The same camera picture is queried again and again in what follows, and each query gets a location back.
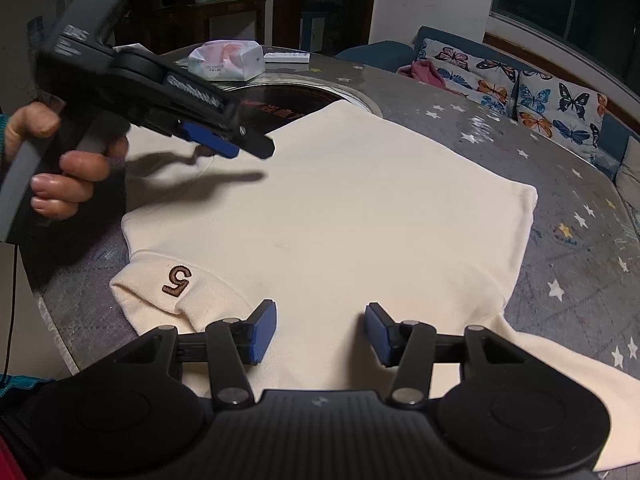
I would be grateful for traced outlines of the cream white sweatshirt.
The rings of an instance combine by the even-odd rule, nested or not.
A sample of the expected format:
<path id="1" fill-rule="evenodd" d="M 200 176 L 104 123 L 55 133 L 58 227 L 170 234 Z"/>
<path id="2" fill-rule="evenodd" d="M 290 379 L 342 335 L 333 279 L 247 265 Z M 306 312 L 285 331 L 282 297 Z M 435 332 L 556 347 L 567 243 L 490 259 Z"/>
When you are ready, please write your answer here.
<path id="1" fill-rule="evenodd" d="M 138 333 L 200 332 L 271 299 L 278 324 L 250 373 L 256 392 L 384 389 L 362 333 L 370 302 L 446 334 L 482 324 L 604 402 L 599 469 L 638 460 L 638 380 L 506 322 L 535 188 L 345 101 L 272 137 L 268 159 L 225 159 L 129 130 L 129 261 L 111 289 Z"/>

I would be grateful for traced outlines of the black round induction cooktop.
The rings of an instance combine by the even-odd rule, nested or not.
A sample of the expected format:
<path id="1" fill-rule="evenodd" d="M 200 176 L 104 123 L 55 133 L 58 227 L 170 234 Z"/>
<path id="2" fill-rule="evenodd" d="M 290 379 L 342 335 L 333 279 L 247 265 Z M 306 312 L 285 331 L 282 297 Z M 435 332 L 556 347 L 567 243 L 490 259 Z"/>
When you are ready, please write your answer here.
<path id="1" fill-rule="evenodd" d="M 273 116 L 293 120 L 322 110 L 337 101 L 345 101 L 372 115 L 383 117 L 382 110 L 363 93 L 343 86 L 313 81 L 267 81 L 229 87 L 243 108 L 260 110 Z"/>

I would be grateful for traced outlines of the white tissue pack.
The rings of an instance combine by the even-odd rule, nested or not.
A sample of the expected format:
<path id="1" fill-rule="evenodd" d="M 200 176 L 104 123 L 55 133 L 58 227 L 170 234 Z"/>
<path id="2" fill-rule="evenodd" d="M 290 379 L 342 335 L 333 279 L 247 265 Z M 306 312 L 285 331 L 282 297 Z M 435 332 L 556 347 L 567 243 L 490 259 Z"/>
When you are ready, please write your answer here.
<path id="1" fill-rule="evenodd" d="M 249 81 L 265 73 L 262 46 L 254 40 L 213 40 L 188 56 L 188 71 L 207 81 Z"/>

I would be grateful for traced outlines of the dark wooden side table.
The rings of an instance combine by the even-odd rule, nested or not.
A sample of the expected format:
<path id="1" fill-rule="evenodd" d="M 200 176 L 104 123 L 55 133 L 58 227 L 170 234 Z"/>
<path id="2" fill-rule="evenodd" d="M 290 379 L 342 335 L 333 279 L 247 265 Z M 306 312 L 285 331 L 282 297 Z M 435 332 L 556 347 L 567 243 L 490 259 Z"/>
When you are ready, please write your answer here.
<path id="1" fill-rule="evenodd" d="M 196 42 L 212 39 L 266 40 L 267 0 L 216 0 L 186 8 Z"/>

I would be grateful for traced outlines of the pink garment on sofa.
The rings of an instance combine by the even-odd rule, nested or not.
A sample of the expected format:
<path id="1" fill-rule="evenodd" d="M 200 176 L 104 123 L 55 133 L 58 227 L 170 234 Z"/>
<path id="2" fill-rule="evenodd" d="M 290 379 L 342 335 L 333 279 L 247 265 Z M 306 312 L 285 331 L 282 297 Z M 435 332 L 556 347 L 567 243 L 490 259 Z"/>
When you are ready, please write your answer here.
<path id="1" fill-rule="evenodd" d="M 436 66 L 432 61 L 413 61 L 409 65 L 399 67 L 397 73 L 400 76 L 419 81 L 421 84 L 428 84 L 429 86 L 446 90 L 453 94 L 460 94 L 459 91 L 449 89 L 446 86 L 445 79 L 439 75 L 439 72 L 436 70 Z"/>

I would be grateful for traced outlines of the grey star pattern table cover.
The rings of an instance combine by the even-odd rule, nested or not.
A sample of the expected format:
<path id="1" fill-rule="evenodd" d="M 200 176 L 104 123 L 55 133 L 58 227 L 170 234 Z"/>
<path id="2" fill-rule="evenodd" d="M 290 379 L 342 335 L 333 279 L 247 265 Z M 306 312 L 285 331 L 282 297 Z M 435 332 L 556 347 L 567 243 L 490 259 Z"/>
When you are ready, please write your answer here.
<path id="1" fill-rule="evenodd" d="M 629 375 L 639 371 L 639 233 L 612 181 L 573 153 L 491 110 L 406 77 L 316 55 L 248 84 L 347 96 L 500 176 L 533 185 L 538 206 L 508 322 Z M 125 265 L 115 176 L 79 221 L 26 247 L 26 275 L 70 370 L 96 362 L 134 332 L 108 281 Z"/>

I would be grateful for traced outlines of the left butterfly pattern pillow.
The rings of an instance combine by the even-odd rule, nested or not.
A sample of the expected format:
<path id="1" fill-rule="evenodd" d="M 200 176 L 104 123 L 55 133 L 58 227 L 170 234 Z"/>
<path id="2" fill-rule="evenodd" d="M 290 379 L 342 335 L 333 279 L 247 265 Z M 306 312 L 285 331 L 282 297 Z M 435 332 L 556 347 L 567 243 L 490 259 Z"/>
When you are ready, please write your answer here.
<path id="1" fill-rule="evenodd" d="M 423 40 L 416 61 L 432 62 L 447 90 L 494 113 L 512 116 L 520 72 L 510 64 L 480 58 L 433 39 Z"/>

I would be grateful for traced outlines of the butterfly pattern pillow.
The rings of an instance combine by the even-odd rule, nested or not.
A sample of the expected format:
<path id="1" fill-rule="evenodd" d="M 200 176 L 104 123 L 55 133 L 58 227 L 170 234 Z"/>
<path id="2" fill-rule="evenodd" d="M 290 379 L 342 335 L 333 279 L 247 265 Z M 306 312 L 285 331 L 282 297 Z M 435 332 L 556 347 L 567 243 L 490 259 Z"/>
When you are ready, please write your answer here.
<path id="1" fill-rule="evenodd" d="M 480 58 L 433 39 L 423 40 L 416 61 L 432 62 L 447 90 L 494 113 L 512 116 L 520 72 L 510 64 Z"/>
<path id="2" fill-rule="evenodd" d="M 516 118 L 587 162 L 593 162 L 608 97 L 558 77 L 522 70 Z"/>

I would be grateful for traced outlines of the right butterfly pattern pillow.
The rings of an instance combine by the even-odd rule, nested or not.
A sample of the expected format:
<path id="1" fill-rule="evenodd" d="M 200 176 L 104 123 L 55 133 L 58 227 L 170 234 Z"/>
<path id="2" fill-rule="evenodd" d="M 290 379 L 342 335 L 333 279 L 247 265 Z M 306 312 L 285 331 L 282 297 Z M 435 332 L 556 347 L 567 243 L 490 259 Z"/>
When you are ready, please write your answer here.
<path id="1" fill-rule="evenodd" d="M 593 162 L 608 97 L 558 77 L 522 70 L 516 118 L 587 162 Z"/>

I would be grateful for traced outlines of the blue sectional sofa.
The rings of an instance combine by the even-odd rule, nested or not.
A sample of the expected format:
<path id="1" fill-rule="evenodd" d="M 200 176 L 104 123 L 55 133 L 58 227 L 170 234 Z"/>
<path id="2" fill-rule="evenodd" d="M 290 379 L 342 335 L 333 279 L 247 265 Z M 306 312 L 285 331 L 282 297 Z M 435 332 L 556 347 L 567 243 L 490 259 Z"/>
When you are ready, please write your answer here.
<path id="1" fill-rule="evenodd" d="M 481 61 L 495 62 L 500 68 L 511 66 L 520 76 L 548 76 L 541 69 L 542 64 L 546 62 L 543 58 L 537 60 L 535 66 L 529 66 L 518 58 L 512 58 L 496 50 L 491 44 L 486 46 L 427 26 L 419 28 L 412 47 L 397 41 L 384 40 L 346 49 L 336 57 L 347 62 L 397 72 L 418 56 L 427 40 L 449 44 L 468 55 L 475 55 Z M 622 109 L 605 96 L 599 96 L 599 105 L 603 108 L 603 125 L 599 128 L 597 140 L 599 155 L 594 159 L 593 165 L 614 181 L 631 213 L 638 216 L 639 123 L 626 117 Z"/>

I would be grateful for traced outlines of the dark window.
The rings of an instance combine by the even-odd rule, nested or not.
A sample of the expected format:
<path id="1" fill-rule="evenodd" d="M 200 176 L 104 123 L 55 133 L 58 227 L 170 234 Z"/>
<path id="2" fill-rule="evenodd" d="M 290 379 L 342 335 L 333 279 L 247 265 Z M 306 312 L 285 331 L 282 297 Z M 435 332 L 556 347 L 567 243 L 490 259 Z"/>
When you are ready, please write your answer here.
<path id="1" fill-rule="evenodd" d="M 639 0 L 492 0 L 491 10 L 616 70 L 639 55 Z"/>

